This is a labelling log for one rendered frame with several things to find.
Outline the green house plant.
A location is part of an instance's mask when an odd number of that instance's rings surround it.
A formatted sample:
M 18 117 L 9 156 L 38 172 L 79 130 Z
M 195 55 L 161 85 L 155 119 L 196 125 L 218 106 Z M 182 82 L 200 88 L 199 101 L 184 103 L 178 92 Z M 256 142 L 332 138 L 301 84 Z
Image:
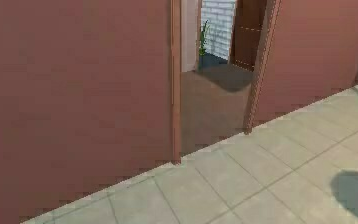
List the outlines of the green house plant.
M 205 23 L 201 26 L 201 32 L 200 32 L 200 46 L 199 46 L 199 64 L 198 64 L 198 69 L 202 70 L 202 65 L 203 65 L 203 58 L 204 55 L 206 53 L 206 36 L 207 36 L 207 32 L 209 30 L 209 24 L 208 24 L 208 20 L 205 21 Z

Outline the brown wooden room door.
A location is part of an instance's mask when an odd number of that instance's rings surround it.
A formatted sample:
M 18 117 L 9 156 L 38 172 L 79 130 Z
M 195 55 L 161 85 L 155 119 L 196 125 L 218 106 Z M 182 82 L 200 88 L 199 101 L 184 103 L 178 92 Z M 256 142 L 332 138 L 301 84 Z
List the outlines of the brown wooden room door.
M 267 0 L 237 0 L 233 25 L 230 61 L 253 71 Z

